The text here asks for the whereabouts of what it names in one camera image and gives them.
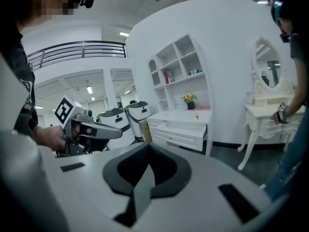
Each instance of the potted plant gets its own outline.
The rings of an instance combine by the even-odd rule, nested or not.
[[[195,108],[194,99],[197,100],[196,94],[182,95],[182,99],[185,103],[187,103],[188,110],[193,110]]]

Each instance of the person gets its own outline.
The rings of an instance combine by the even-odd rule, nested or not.
[[[283,112],[283,121],[287,117],[294,115],[304,104],[305,114],[302,122],[295,134],[294,140],[289,145],[287,151],[278,164],[275,175],[265,187],[266,193],[273,200],[280,195],[280,191],[287,183],[293,168],[301,162],[307,145],[309,143],[309,59],[308,59],[308,32],[304,27],[304,23],[300,23],[299,17],[292,8],[293,5],[283,3],[282,6],[276,6],[271,9],[272,17],[280,27],[285,41],[289,37],[291,58],[294,60],[297,73],[297,91],[291,104]],[[274,120],[279,123],[277,113]]]
[[[65,139],[60,126],[48,128],[38,126],[34,94],[35,76],[21,44],[23,36],[20,32],[25,27],[36,26],[51,19],[53,15],[72,14],[80,0],[3,0],[2,2],[6,9],[2,10],[1,15],[5,21],[2,23],[0,52],[21,85],[29,92],[14,129],[30,136],[37,144],[50,147],[53,151],[63,149]],[[77,137],[78,134],[79,128],[76,127],[72,135]]]

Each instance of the hand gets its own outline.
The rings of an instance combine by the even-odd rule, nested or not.
[[[66,141],[64,140],[61,126],[52,126],[48,128],[36,126],[33,129],[33,132],[41,145],[50,147],[53,151],[65,148]],[[76,126],[72,132],[73,139],[75,139],[79,134],[79,126]]]
[[[278,117],[278,113],[277,113],[277,112],[275,112],[275,113],[271,116],[271,119],[273,119],[277,125],[280,124],[280,121],[279,121],[279,117]]]

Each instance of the white robot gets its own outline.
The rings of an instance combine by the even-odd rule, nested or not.
[[[104,125],[119,128],[122,131],[122,137],[118,139],[111,139],[107,144],[108,149],[117,149],[128,146],[135,142],[135,137],[122,108],[113,108],[109,111],[101,113],[97,116],[97,122]]]
[[[151,112],[149,109],[149,105],[147,102],[140,101],[138,103],[130,104],[125,107],[125,111],[127,117],[130,120],[131,127],[133,129],[133,133],[137,138],[141,138],[141,130],[139,122],[149,116],[151,116]]]

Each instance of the jeans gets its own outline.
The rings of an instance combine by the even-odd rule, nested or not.
[[[292,173],[292,169],[302,160],[307,150],[308,142],[309,107],[306,106],[303,120],[299,125],[295,138],[293,139],[281,161],[279,162],[276,173],[264,189],[272,200],[278,198],[276,197],[276,194],[285,185],[289,175]]]

